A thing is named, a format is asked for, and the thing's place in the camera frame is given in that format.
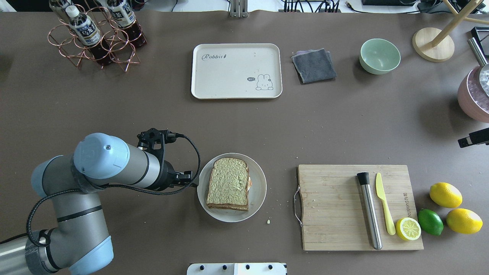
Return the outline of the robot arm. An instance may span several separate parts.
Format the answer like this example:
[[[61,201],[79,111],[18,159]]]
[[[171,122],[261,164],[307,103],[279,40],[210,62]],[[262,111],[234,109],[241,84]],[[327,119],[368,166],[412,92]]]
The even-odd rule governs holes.
[[[111,236],[98,193],[127,188],[170,195],[195,186],[200,174],[179,172],[165,160],[165,145],[180,133],[150,129],[131,146],[115,136],[92,133],[72,155],[37,166],[32,188],[40,200],[30,211],[26,233],[1,242],[2,275],[54,275],[67,268],[89,275],[111,263]]]

